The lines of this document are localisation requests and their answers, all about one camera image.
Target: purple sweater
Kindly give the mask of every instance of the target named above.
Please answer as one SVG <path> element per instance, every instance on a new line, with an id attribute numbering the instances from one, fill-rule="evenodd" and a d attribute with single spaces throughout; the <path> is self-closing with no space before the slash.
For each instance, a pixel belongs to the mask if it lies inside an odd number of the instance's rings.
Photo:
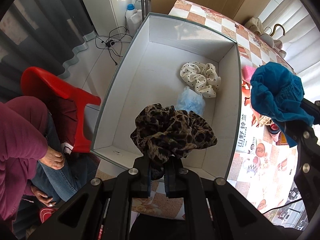
<path id="1" fill-rule="evenodd" d="M 45 104 L 34 97 L 0 102 L 0 215 L 10 227 L 22 195 L 33 195 L 30 179 L 48 149 L 47 115 Z"/>

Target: gray curtain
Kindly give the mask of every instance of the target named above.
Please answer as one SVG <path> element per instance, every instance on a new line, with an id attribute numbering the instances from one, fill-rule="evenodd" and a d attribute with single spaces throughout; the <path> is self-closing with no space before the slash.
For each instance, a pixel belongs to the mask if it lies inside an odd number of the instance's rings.
<path id="1" fill-rule="evenodd" d="M 0 101 L 21 95 L 20 78 L 30 66 L 67 78 L 77 52 L 94 37 L 81 0 L 15 0 L 0 22 Z"/>

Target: power adapter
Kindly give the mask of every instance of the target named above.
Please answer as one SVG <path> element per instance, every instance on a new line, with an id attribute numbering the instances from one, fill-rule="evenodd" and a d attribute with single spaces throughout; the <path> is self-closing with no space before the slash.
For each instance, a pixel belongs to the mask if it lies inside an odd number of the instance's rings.
<path id="1" fill-rule="evenodd" d="M 114 44 L 115 44 L 115 41 L 112 40 L 112 39 L 110 39 L 110 40 L 106 43 L 106 46 L 107 46 L 108 48 L 110 48 L 110 47 L 113 46 Z"/>

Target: leopard print scrunchie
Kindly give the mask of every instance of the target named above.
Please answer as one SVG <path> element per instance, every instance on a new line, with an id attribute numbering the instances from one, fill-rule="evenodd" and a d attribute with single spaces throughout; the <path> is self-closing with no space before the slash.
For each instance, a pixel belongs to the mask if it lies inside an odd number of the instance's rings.
<path id="1" fill-rule="evenodd" d="M 217 144 L 210 125 L 202 117 L 193 111 L 176 111 L 174 106 L 147 106 L 135 123 L 137 128 L 130 138 L 143 155 L 150 158 L 152 180 L 163 176 L 163 163 L 172 154 L 180 159 L 193 149 Z"/>

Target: pink sponge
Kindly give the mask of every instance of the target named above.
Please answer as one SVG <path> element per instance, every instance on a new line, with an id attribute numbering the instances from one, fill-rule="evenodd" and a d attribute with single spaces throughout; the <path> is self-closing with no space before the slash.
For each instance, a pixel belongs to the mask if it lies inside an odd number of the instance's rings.
<path id="1" fill-rule="evenodd" d="M 244 81 L 250 83 L 251 77 L 255 71 L 256 71 L 256 69 L 254 67 L 251 67 L 248 65 L 244 66 L 242 68 L 242 76 L 243 76 Z"/>

